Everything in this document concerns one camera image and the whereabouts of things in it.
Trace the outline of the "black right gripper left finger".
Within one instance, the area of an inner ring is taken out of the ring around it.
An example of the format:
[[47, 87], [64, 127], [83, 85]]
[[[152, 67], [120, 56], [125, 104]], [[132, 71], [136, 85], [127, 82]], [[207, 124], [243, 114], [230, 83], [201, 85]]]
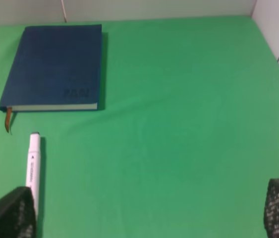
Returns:
[[20, 186], [0, 198], [0, 238], [35, 238], [37, 221], [30, 188]]

